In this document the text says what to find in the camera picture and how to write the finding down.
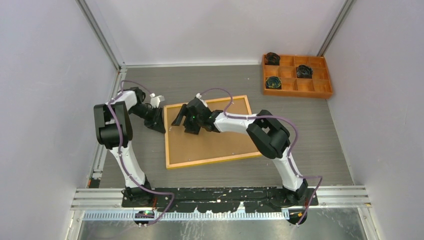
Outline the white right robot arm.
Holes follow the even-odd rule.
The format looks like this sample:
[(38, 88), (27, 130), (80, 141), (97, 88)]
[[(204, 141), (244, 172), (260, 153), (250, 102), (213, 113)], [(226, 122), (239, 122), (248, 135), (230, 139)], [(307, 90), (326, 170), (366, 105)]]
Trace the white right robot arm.
[(299, 205), (306, 197), (308, 182), (295, 164), (289, 130), (268, 110), (257, 114), (228, 113), (211, 110), (200, 97), (180, 108), (172, 126), (184, 126), (185, 133), (197, 135), (201, 129), (216, 133), (248, 135), (257, 150), (272, 160), (282, 180), (283, 197), (291, 205)]

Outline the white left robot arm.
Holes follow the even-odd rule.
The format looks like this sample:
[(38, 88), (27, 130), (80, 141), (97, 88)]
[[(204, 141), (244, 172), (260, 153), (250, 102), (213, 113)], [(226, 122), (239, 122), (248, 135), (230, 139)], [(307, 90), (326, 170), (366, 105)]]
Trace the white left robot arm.
[(154, 199), (154, 192), (142, 171), (133, 146), (133, 128), (130, 115), (143, 119), (144, 125), (153, 131), (165, 134), (163, 108), (165, 98), (149, 93), (150, 101), (145, 103), (147, 94), (138, 87), (121, 90), (104, 104), (93, 107), (95, 134), (100, 145), (115, 157), (123, 174), (124, 199), (135, 201), (141, 207), (148, 207)]

